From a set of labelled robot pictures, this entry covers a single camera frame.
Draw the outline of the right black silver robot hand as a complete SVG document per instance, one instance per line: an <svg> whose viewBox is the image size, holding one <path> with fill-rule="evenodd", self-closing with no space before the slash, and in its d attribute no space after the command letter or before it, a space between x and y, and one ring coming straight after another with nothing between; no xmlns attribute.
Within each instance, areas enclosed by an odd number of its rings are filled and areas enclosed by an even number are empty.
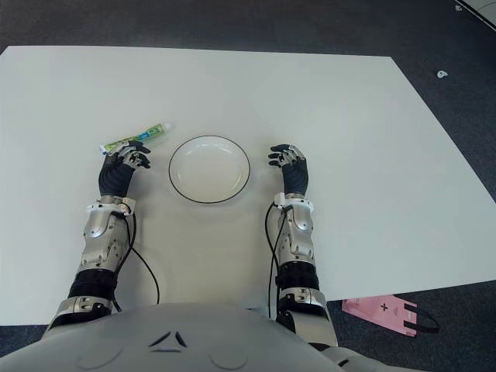
<svg viewBox="0 0 496 372"><path fill-rule="evenodd" d="M280 144L270 148L269 165L281 170L284 193L305 196L308 188L308 166L304 154L294 145Z"/></svg>

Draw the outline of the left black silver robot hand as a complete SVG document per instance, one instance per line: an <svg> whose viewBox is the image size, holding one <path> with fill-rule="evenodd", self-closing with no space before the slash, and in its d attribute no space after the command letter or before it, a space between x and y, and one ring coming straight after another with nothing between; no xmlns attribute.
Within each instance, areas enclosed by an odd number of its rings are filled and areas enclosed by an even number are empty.
<svg viewBox="0 0 496 372"><path fill-rule="evenodd" d="M126 197L134 172L140 167L150 169L147 156L150 153L142 142L136 140L120 142L110 149L98 176L100 195Z"/></svg>

